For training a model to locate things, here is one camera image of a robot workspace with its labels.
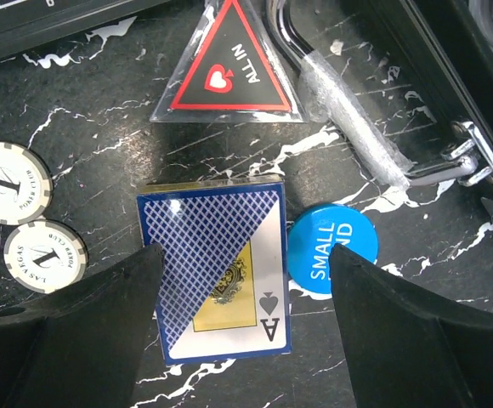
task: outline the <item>blue disc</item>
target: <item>blue disc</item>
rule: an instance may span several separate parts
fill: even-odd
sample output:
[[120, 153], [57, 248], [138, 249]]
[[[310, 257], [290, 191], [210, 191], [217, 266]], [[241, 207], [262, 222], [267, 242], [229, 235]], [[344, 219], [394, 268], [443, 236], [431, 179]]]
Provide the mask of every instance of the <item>blue disc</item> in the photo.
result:
[[370, 262], [377, 259], [377, 232], [361, 212], [328, 204], [302, 214], [288, 234], [290, 276], [310, 292], [332, 293], [328, 258], [336, 244], [345, 245]]

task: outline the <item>red heart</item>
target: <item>red heart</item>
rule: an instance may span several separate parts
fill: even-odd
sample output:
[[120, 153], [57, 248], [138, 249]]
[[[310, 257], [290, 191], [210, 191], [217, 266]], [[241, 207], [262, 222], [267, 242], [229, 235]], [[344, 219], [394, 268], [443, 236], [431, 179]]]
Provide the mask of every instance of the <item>red heart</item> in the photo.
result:
[[226, 94], [233, 88], [233, 83], [230, 80], [232, 76], [233, 72], [231, 70], [226, 72], [223, 66], [215, 64], [207, 74], [205, 89], [219, 94]]

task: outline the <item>poker chip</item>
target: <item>poker chip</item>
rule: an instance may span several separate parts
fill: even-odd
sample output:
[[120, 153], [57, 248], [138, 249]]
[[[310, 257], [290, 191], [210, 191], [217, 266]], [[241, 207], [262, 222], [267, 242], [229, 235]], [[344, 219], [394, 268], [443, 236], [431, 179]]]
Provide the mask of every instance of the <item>poker chip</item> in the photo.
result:
[[20, 284], [35, 292], [50, 293], [82, 278], [88, 254], [72, 230], [38, 219], [10, 234], [4, 259], [8, 271]]
[[0, 224], [38, 218], [52, 198], [52, 179], [43, 162], [18, 144], [0, 142]]
[[288, 234], [290, 276], [310, 292], [332, 293], [329, 257], [336, 244], [346, 246], [370, 262], [377, 260], [377, 232], [361, 212], [327, 204], [302, 214]]

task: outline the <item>black marble surface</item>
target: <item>black marble surface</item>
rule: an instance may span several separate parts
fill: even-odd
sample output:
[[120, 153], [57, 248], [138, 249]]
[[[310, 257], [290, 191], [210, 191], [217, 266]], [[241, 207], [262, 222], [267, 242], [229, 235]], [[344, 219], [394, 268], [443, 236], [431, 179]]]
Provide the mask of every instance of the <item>black marble surface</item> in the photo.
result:
[[[340, 4], [294, 4], [292, 17], [384, 134], [413, 160], [435, 155], [444, 127], [385, 38], [354, 2]], [[178, 0], [0, 61], [0, 140], [29, 146], [47, 163], [55, 190], [45, 216], [85, 240], [88, 275], [141, 247], [134, 199], [147, 182], [279, 173], [290, 223], [322, 202], [357, 208], [377, 227], [379, 265], [493, 312], [493, 227], [474, 190], [379, 186], [330, 124], [149, 124], [202, 7]], [[11, 230], [0, 226], [0, 309], [38, 296], [3, 264]], [[292, 354], [166, 368], [153, 321], [132, 406], [355, 406], [332, 301], [291, 285]]]

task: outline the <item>red triangle outline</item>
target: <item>red triangle outline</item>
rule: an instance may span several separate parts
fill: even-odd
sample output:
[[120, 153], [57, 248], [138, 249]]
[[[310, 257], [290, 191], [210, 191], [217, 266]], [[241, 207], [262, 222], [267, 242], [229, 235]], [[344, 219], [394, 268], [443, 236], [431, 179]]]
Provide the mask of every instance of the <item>red triangle outline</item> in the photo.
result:
[[[271, 82], [275, 86], [275, 90], [280, 96], [280, 100], [282, 100], [282, 105], [245, 105], [245, 104], [235, 104], [235, 105], [215, 105], [215, 104], [182, 104], [180, 103], [180, 99], [183, 97], [184, 92], [186, 92], [186, 89], [190, 85], [190, 81], [194, 74], [197, 71], [197, 68], [199, 67], [199, 64], [203, 60], [203, 57], [205, 56], [205, 53], [207, 52], [209, 46], [213, 42], [214, 36], [218, 32], [218, 29], [220, 28], [220, 25], [222, 24], [222, 21], [224, 21], [224, 17], [230, 11], [231, 6], [235, 6], [235, 10], [237, 11], [237, 14], [239, 15], [239, 18], [241, 19], [241, 22], [243, 23], [243, 26], [246, 29], [246, 33], [250, 37], [252, 44], [254, 45], [254, 48], [258, 52], [258, 55], [260, 59], [262, 60], [263, 67], [269, 74], [269, 78], [271, 79]], [[238, 3], [238, 0], [226, 0], [224, 3], [224, 6], [220, 9], [220, 12], [218, 13], [216, 20], [214, 21], [214, 24], [211, 27], [211, 30], [209, 31], [207, 37], [205, 38], [205, 41], [203, 42], [203, 45], [201, 46], [201, 50], [199, 54], [195, 57], [194, 63], [188, 70], [188, 74], [186, 74], [186, 77], [183, 81], [183, 83], [180, 86], [180, 89], [178, 90], [177, 94], [173, 98], [173, 102], [171, 103], [171, 108], [176, 109], [176, 110], [199, 110], [199, 111], [206, 111], [206, 110], [263, 110], [263, 111], [286, 111], [289, 112], [292, 110], [290, 106], [290, 102], [288, 101], [288, 98], [285, 96], [284, 91], [282, 89], [281, 84], [279, 81], [277, 81], [277, 78], [275, 77], [275, 74], [273, 72], [273, 69], [271, 68], [271, 65], [269, 64], [269, 61], [267, 59], [267, 56], [265, 55], [265, 52], [262, 50], [262, 47], [260, 46], [257, 38], [254, 36], [254, 33], [252, 32], [252, 28], [248, 24], [247, 17], [245, 16], [243, 10], [241, 9], [241, 6]]]

